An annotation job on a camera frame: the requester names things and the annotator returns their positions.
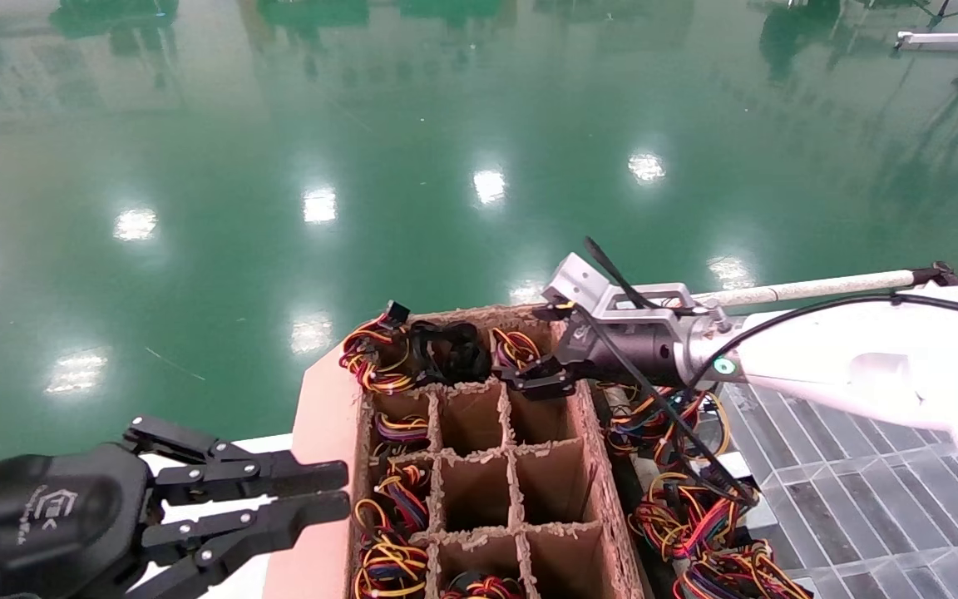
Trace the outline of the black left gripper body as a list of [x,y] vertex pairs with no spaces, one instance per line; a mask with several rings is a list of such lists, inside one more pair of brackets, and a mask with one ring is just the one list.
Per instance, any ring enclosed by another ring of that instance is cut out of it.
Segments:
[[0,598],[119,598],[141,579],[151,471],[113,443],[0,460]]

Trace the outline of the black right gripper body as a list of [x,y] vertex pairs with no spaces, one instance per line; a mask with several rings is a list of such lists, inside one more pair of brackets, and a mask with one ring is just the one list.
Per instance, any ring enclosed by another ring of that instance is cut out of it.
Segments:
[[[620,352],[655,387],[684,383],[675,360],[675,341],[658,324],[602,326]],[[605,345],[599,334],[581,319],[571,319],[558,343],[558,361],[575,378],[601,383],[636,384],[636,378]]]

